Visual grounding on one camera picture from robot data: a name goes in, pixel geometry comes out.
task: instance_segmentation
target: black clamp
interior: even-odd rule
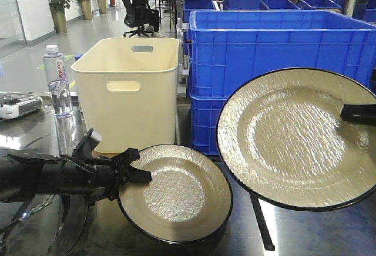
[[[89,205],[94,205],[96,201],[105,198],[108,198],[109,200],[116,199],[118,197],[119,187],[125,182],[149,184],[152,181],[151,172],[140,170],[130,165],[133,161],[140,159],[138,149],[129,148],[112,158],[106,156],[94,158],[91,153],[99,144],[99,141],[92,138],[92,133],[93,129],[90,129],[85,134],[84,138],[73,151],[72,157],[64,157],[90,173],[95,172],[95,165],[112,165],[114,168],[116,178],[111,189],[102,196],[89,196]]]
[[[340,116],[343,121],[376,125],[376,105],[344,105]]]

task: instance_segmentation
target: plant pot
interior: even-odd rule
[[[107,13],[107,1],[106,0],[97,0],[98,2],[98,8],[100,14],[106,14]]]
[[[65,12],[51,12],[52,13],[52,20],[55,26],[56,33],[66,33],[66,18]]]
[[[91,20],[93,18],[91,1],[82,1],[81,11],[82,11],[84,20]]]

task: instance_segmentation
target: cream plastic bin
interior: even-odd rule
[[[178,48],[172,38],[109,38],[72,65],[86,128],[102,135],[97,152],[174,143]]]

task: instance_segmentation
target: bottle label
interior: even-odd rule
[[[58,69],[58,75],[59,75],[59,80],[65,81],[65,64],[64,61],[62,60],[57,60],[56,61],[56,68]]]

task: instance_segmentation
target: plate rim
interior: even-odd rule
[[[354,82],[355,84],[357,84],[358,86],[361,86],[362,88],[364,88],[366,91],[368,91],[369,93],[371,93],[373,95],[374,98],[376,98],[376,95],[369,90],[369,88],[367,88],[366,86],[362,85],[361,83],[355,81],[354,79],[346,76],[346,75],[342,75],[342,74],[339,74],[337,72],[333,72],[333,71],[329,71],[329,70],[325,70],[325,69],[319,69],[319,68],[309,68],[309,67],[290,67],[290,68],[283,68],[283,69],[276,69],[276,70],[272,70],[272,71],[269,71],[267,73],[264,73],[264,74],[261,74],[259,76],[256,76],[255,78],[252,78],[251,80],[247,81],[246,83],[242,84],[240,87],[238,87],[232,94],[231,96],[229,96],[229,98],[225,101],[223,107],[221,108],[221,111],[219,113],[219,116],[218,116],[218,120],[217,120],[217,124],[216,124],[216,143],[217,143],[217,148],[218,148],[218,154],[221,158],[221,160],[223,161],[223,164],[225,165],[227,171],[229,171],[230,175],[232,176],[232,178],[235,179],[235,181],[242,187],[244,188],[246,191],[248,191],[250,194],[256,196],[257,198],[259,199],[262,199],[272,205],[275,205],[275,206],[278,206],[278,207],[281,207],[281,208],[285,208],[285,209],[289,209],[289,210],[295,210],[295,211],[310,211],[310,212],[325,212],[325,211],[333,211],[333,210],[337,210],[337,209],[341,209],[341,208],[344,208],[344,207],[347,207],[347,206],[350,206],[350,205],[353,205],[355,203],[358,203],[364,199],[366,199],[368,196],[370,196],[371,194],[375,193],[376,191],[376,183],[375,185],[373,185],[368,191],[362,193],[360,196],[356,197],[356,198],[353,198],[351,200],[348,200],[348,201],[345,201],[345,202],[342,202],[342,203],[338,203],[338,204],[334,204],[334,205],[330,205],[330,206],[321,206],[321,207],[308,207],[308,206],[296,206],[296,205],[291,205],[291,204],[287,204],[287,203],[282,203],[282,202],[279,202],[279,201],[276,201],[276,200],[273,200],[273,199],[270,199],[266,196],[263,196],[262,194],[248,188],[239,178],[237,178],[237,176],[231,171],[230,167],[227,165],[225,159],[223,158],[222,156],[222,153],[221,153],[221,150],[220,150],[220,147],[219,147],[219,140],[218,140],[218,125],[219,125],[219,121],[220,121],[220,118],[221,118],[221,115],[222,115],[222,112],[223,112],[223,109],[225,108],[226,104],[229,102],[229,100],[235,96],[235,94],[240,90],[242,89],[245,85],[248,85],[250,82],[260,78],[260,77],[263,77],[265,75],[268,75],[268,74],[272,74],[272,73],[277,73],[277,72],[282,72],[282,71],[287,71],[287,70],[294,70],[294,69],[299,69],[299,70],[314,70],[314,71],[320,71],[320,72],[325,72],[325,73],[330,73],[330,74],[333,74],[333,75],[337,75],[337,76],[341,76],[342,78],[345,78],[347,80],[350,80],[352,82]]]
[[[149,149],[149,148],[152,148],[152,147],[155,147],[155,146],[178,146],[178,147],[182,147],[182,148],[185,148],[185,149],[189,149],[189,150],[192,150],[196,153],[199,153],[201,155],[203,155],[205,158],[207,158],[208,160],[210,160],[219,170],[220,172],[222,173],[222,175],[224,176],[224,178],[226,179],[226,182],[227,182],[227,185],[229,186],[229,190],[230,190],[230,208],[229,208],[229,212],[227,213],[226,215],[226,218],[223,220],[223,222],[221,223],[221,225],[216,229],[214,230],[213,232],[211,232],[210,234],[204,236],[204,237],[201,237],[201,238],[198,238],[196,240],[189,240],[189,241],[170,241],[170,240],[165,240],[164,238],[160,238],[160,237],[157,237],[147,231],[145,231],[143,228],[141,228],[139,225],[137,225],[132,219],[131,217],[126,213],[124,207],[122,206],[122,202],[120,200],[120,194],[119,194],[119,190],[117,191],[117,203],[122,211],[122,213],[124,214],[124,216],[127,218],[127,220],[134,226],[136,227],[139,231],[141,231],[143,234],[147,235],[148,237],[151,237],[152,239],[154,240],[158,240],[160,242],[163,242],[163,243],[168,243],[168,244],[189,244],[189,243],[194,243],[194,242],[199,242],[199,241],[203,241],[209,237],[211,237],[212,235],[215,235],[217,232],[221,231],[227,224],[230,216],[231,216],[231,213],[232,213],[232,210],[233,210],[233,204],[234,204],[234,197],[233,197],[233,190],[232,190],[232,187],[231,187],[231,184],[230,184],[230,180],[229,178],[226,176],[225,172],[217,165],[217,163],[213,162],[209,157],[207,157],[205,154],[195,150],[195,149],[191,149],[190,147],[187,147],[187,146],[179,146],[177,144],[156,144],[154,146],[149,146],[149,147],[145,147],[144,149],[141,149],[140,152],[142,150],[146,150],[146,149]]]

